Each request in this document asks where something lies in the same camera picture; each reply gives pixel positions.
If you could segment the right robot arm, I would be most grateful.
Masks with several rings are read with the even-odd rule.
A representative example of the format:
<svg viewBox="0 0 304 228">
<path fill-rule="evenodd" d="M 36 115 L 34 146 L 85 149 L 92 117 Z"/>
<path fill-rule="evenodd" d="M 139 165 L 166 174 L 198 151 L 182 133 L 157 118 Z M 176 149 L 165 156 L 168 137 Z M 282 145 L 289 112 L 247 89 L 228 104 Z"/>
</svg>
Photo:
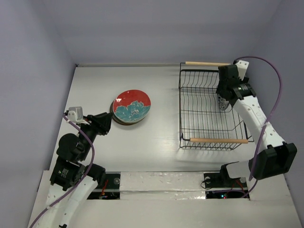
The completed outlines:
<svg viewBox="0 0 304 228">
<path fill-rule="evenodd" d="M 248 64 L 242 61 L 218 67 L 216 93 L 239 114 L 256 144 L 252 159 L 228 164 L 227 170 L 218 175 L 223 186 L 230 186 L 242 176 L 263 180 L 287 173 L 297 153 L 295 144 L 287 143 L 277 133 L 260 107 L 256 92 L 245 77 Z"/>
</svg>

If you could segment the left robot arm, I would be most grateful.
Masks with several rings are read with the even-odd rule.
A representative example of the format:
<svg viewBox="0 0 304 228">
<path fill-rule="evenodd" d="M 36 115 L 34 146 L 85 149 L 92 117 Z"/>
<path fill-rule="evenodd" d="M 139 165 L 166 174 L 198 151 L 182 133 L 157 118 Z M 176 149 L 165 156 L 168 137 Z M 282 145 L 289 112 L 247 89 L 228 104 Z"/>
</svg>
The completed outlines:
<svg viewBox="0 0 304 228">
<path fill-rule="evenodd" d="M 38 224 L 40 228 L 70 228 L 81 206 L 94 188 L 105 183 L 105 168 L 94 164 L 93 142 L 98 135 L 107 135 L 112 114 L 84 116 L 81 107 L 69 108 L 64 120 L 76 128 L 78 134 L 67 133 L 58 143 L 57 160 L 50 177 L 46 202 L 47 212 Z M 91 153 L 91 161 L 83 165 Z"/>
</svg>

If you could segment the blue white floral plate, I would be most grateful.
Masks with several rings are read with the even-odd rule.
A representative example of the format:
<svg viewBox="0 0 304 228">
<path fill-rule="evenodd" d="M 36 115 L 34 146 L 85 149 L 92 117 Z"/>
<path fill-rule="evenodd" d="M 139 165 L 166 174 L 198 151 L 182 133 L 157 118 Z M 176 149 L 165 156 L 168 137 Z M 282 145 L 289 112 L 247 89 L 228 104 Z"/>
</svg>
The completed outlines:
<svg viewBox="0 0 304 228">
<path fill-rule="evenodd" d="M 221 111 L 225 111 L 229 106 L 229 101 L 218 95 L 218 105 Z"/>
</svg>

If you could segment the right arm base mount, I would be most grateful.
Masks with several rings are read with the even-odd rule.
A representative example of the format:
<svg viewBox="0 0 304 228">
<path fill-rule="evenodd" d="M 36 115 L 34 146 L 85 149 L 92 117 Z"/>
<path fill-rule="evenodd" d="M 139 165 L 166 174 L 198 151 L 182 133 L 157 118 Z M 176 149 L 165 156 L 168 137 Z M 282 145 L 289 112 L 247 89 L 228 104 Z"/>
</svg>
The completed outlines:
<svg viewBox="0 0 304 228">
<path fill-rule="evenodd" d="M 205 190 L 206 199 L 240 199 L 248 193 L 246 179 L 229 177 L 227 164 L 218 172 L 204 173 L 200 186 Z"/>
</svg>

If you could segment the red teal flower plate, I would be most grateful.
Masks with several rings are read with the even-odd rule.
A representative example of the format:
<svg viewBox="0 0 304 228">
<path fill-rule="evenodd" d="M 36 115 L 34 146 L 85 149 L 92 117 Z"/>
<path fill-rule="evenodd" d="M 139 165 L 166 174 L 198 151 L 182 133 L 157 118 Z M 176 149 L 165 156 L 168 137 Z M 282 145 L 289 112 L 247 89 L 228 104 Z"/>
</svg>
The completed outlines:
<svg viewBox="0 0 304 228">
<path fill-rule="evenodd" d="M 134 124 L 146 117 L 151 107 L 149 96 L 141 90 L 127 90 L 113 101 L 112 112 L 117 120 Z"/>
</svg>

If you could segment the grey deer plate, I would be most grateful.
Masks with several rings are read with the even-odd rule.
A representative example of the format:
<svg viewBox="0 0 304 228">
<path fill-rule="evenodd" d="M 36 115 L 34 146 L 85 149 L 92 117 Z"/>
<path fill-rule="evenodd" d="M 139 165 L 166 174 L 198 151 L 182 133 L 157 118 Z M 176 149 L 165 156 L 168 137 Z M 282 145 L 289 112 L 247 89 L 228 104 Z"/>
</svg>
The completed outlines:
<svg viewBox="0 0 304 228">
<path fill-rule="evenodd" d="M 115 114 L 114 114 L 114 111 L 113 111 L 113 104 L 114 104 L 114 103 L 112 102 L 111 105 L 110 105 L 109 111 L 110 111 L 110 113 L 113 114 L 113 115 L 112 115 L 112 119 L 113 119 L 116 123 L 121 124 L 121 125 L 134 125 L 134 124 L 139 123 L 139 122 L 141 122 L 141 121 L 144 120 L 144 118 L 143 118 L 143 119 L 141 119 L 141 120 L 139 120 L 139 121 L 136 121 L 136 122 L 134 122 L 134 123 L 125 123 L 125 122 L 119 120 L 119 119 L 115 116 Z"/>
</svg>

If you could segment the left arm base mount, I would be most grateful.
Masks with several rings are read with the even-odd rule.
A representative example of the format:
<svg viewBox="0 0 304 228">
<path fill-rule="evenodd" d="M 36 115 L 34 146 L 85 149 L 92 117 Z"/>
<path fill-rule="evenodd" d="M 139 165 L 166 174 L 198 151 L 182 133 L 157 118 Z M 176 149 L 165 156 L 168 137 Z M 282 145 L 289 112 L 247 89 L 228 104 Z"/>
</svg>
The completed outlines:
<svg viewBox="0 0 304 228">
<path fill-rule="evenodd" d="M 110 172 L 105 176 L 102 185 L 98 185 L 87 197 L 88 200 L 119 200 L 120 199 L 120 172 Z"/>
</svg>

